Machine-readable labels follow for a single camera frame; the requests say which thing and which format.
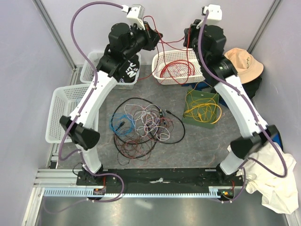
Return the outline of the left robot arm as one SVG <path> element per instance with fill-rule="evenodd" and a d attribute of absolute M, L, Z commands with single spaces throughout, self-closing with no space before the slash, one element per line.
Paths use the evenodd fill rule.
<path fill-rule="evenodd" d="M 87 180 L 93 185 L 103 181 L 103 167 L 96 145 L 100 134 L 92 129 L 92 123 L 108 94 L 119 83 L 135 79 L 140 63 L 137 53 L 152 51 L 160 40 L 161 33 L 153 30 L 148 22 L 141 24 L 117 23 L 108 35 L 109 43 L 97 65 L 89 58 L 86 61 L 94 72 L 93 79 L 76 108 L 68 116 L 61 116 L 60 124 L 82 157 Z"/>

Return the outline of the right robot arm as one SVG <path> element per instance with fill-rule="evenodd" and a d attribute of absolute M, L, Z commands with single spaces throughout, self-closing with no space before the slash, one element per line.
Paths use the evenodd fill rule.
<path fill-rule="evenodd" d="M 227 185 L 250 155 L 269 142 L 279 157 L 280 149 L 272 141 L 278 130 L 259 115 L 246 94 L 232 62 L 224 55 L 226 37 L 223 29 L 196 19 L 184 30 L 183 45 L 192 49 L 207 83 L 222 97 L 234 116 L 241 136 L 230 143 L 231 152 L 217 165 L 215 179 Z"/>

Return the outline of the white oval perforated basket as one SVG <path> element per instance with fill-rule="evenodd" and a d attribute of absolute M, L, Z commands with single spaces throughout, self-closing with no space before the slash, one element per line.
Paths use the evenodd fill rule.
<path fill-rule="evenodd" d="M 162 85 L 183 85 L 205 78 L 192 49 L 162 51 L 152 60 L 152 75 Z"/>

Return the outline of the black printed t-shirt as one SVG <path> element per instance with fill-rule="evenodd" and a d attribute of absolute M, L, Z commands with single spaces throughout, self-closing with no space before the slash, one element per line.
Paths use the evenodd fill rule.
<path fill-rule="evenodd" d="M 132 83 L 140 69 L 138 54 L 125 61 L 117 70 L 116 80 L 118 83 Z"/>

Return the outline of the white rectangular basket back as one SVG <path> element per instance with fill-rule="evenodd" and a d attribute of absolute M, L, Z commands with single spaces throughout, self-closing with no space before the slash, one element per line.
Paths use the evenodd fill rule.
<path fill-rule="evenodd" d="M 137 53 L 137 54 L 139 56 L 139 61 L 141 63 L 141 54 L 140 53 Z M 88 54 L 87 57 L 93 63 L 93 65 L 96 67 L 102 56 L 103 56 L 103 52 L 101 52 L 101 51 L 92 51 Z M 87 61 L 85 61 L 84 64 L 83 64 L 81 73 L 80 73 L 80 77 L 79 77 L 79 79 L 82 83 L 91 83 L 91 82 L 87 81 L 87 72 L 89 72 L 89 71 L 93 71 L 93 69 L 92 69 L 91 65 Z M 132 82 L 132 83 L 118 83 L 114 88 L 115 89 L 132 90 L 134 88 L 135 84 L 137 83 L 137 80 L 139 78 L 139 73 L 140 73 L 140 69 L 138 71 L 138 74 L 135 77 L 134 82 Z"/>

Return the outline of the white rectangular basket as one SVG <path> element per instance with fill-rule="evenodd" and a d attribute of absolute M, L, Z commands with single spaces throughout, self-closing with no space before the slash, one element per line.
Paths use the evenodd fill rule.
<path fill-rule="evenodd" d="M 80 103 L 89 87 L 88 83 L 58 87 L 50 104 L 45 139 L 50 144 L 59 144 L 65 134 L 60 125 L 61 116 L 68 116 Z"/>
<path fill-rule="evenodd" d="M 141 54 L 140 53 L 137 53 L 137 54 L 139 56 L 139 61 L 141 63 Z M 103 52 L 101 52 L 101 51 L 92 51 L 88 54 L 87 57 L 93 63 L 93 65 L 96 67 L 102 56 L 103 56 Z M 91 83 L 91 82 L 87 81 L 87 72 L 89 72 L 89 71 L 93 71 L 93 69 L 92 69 L 91 65 L 87 61 L 85 61 L 84 64 L 83 64 L 81 73 L 80 73 L 80 77 L 79 77 L 79 79 L 82 83 Z M 135 84 L 137 83 L 137 80 L 139 78 L 139 73 L 140 73 L 140 69 L 138 71 L 138 74 L 135 77 L 134 82 L 132 82 L 132 83 L 118 83 L 114 88 L 115 89 L 132 90 L 134 88 Z"/>

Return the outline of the grey cloth in basket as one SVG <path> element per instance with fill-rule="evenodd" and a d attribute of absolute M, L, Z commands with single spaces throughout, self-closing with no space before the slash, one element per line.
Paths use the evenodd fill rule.
<path fill-rule="evenodd" d="M 94 78 L 94 72 L 93 71 L 87 72 L 87 81 L 91 82 L 93 78 Z"/>

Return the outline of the beige bucket hat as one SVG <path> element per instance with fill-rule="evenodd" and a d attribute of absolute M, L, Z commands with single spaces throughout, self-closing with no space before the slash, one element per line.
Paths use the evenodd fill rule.
<path fill-rule="evenodd" d="M 263 72 L 263 64 L 245 49 L 233 48 L 227 51 L 224 56 L 234 65 L 242 84 L 255 80 Z"/>

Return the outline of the green rectangular tray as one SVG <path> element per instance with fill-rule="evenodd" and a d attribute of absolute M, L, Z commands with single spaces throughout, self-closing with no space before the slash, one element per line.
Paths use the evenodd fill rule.
<path fill-rule="evenodd" d="M 188 89 L 182 114 L 183 123 L 212 129 L 221 119 L 222 109 L 219 106 L 219 95 Z"/>

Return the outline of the black garment under hat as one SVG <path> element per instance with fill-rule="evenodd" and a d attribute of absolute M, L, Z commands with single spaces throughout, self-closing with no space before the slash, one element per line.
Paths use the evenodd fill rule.
<path fill-rule="evenodd" d="M 259 76 L 256 79 L 243 84 L 243 88 L 250 99 L 252 99 L 255 96 L 257 90 L 259 89 L 261 81 L 262 77 Z"/>

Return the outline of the white rectangular basket left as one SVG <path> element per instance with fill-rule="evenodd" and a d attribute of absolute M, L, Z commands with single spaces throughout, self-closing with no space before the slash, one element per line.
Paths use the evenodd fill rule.
<path fill-rule="evenodd" d="M 59 144 L 65 134 L 60 125 L 61 116 L 68 116 L 80 103 L 89 87 L 88 83 L 58 87 L 50 104 L 45 139 L 50 144 Z"/>

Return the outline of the white cloth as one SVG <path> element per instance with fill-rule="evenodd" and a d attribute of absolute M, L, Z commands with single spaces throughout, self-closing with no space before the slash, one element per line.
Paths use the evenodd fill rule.
<path fill-rule="evenodd" d="M 281 153 L 288 174 L 285 178 L 278 178 L 269 173 L 254 161 L 248 161 L 244 168 L 246 170 L 246 191 L 250 194 L 258 191 L 262 194 L 261 204 L 278 214 L 292 214 L 299 208 L 298 190 L 294 177 L 296 160 L 289 153 Z M 274 147 L 267 143 L 251 157 L 263 163 L 275 173 L 283 173 L 282 162 Z"/>

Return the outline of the aluminium corner post right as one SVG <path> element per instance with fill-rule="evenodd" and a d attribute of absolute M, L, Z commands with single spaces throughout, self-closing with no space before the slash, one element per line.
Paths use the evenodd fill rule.
<path fill-rule="evenodd" d="M 273 0 L 271 6 L 269 7 L 265 17 L 263 18 L 260 26 L 258 27 L 247 51 L 248 53 L 252 54 L 255 50 L 256 46 L 258 45 L 261 37 L 263 36 L 265 30 L 267 29 L 269 23 L 271 22 L 273 16 L 277 12 L 279 6 L 281 5 L 282 0 Z"/>

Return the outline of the aluminium corner post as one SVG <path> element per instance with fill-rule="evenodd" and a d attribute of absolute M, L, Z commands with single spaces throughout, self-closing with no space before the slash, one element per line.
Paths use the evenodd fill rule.
<path fill-rule="evenodd" d="M 48 27 L 50 33 L 52 34 L 55 42 L 57 43 L 59 49 L 61 50 L 62 54 L 64 55 L 68 65 L 70 68 L 75 70 L 77 68 L 76 64 L 74 63 L 66 45 L 63 42 L 61 35 L 59 34 L 53 20 L 51 19 L 50 14 L 48 13 L 46 7 L 44 6 L 41 0 L 33 0 L 34 5 L 36 6 L 37 10 L 39 11 L 42 19 L 44 20 L 46 26 Z"/>
<path fill-rule="evenodd" d="M 269 23 L 271 22 L 273 16 L 277 12 L 279 6 L 281 5 L 282 0 L 273 0 L 271 6 L 269 7 L 265 17 L 263 18 L 260 26 L 258 27 L 247 51 L 248 53 L 252 54 L 255 50 L 256 46 L 258 45 L 261 37 L 263 36 L 265 30 L 267 29 Z"/>

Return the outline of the aluminium corner post left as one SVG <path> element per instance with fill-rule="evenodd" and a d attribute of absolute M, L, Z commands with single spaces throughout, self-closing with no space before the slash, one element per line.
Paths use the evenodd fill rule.
<path fill-rule="evenodd" d="M 61 35 L 59 34 L 53 20 L 51 19 L 50 14 L 48 13 L 46 7 L 44 6 L 41 0 L 33 0 L 34 5 L 36 6 L 37 10 L 39 11 L 42 19 L 44 20 L 46 26 L 48 27 L 50 33 L 52 34 L 55 42 L 57 43 L 59 49 L 61 50 L 62 54 L 64 55 L 68 65 L 70 68 L 75 70 L 77 68 L 76 64 L 74 63 L 66 45 L 63 42 Z"/>

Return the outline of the blue cloth at wall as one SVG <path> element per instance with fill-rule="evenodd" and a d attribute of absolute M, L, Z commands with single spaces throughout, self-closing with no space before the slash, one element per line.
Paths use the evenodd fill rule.
<path fill-rule="evenodd" d="M 276 142 L 282 150 L 284 149 L 282 139 L 279 133 L 273 138 L 273 141 Z"/>

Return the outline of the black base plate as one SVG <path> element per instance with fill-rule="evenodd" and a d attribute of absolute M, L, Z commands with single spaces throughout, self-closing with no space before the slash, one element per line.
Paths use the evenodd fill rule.
<path fill-rule="evenodd" d="M 95 177 L 81 170 L 76 185 L 105 186 L 109 191 L 119 193 L 122 183 L 117 176 L 124 181 L 124 192 L 207 192 L 209 187 L 243 185 L 241 177 L 232 175 L 224 179 L 215 168 L 105 169 L 103 173 L 114 175 Z"/>

